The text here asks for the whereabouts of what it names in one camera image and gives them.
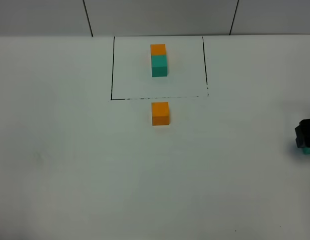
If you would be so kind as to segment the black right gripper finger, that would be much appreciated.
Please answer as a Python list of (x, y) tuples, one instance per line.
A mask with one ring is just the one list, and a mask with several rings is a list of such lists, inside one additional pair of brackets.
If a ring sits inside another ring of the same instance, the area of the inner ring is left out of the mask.
[(295, 128), (296, 145), (298, 148), (310, 148), (310, 119), (303, 119)]

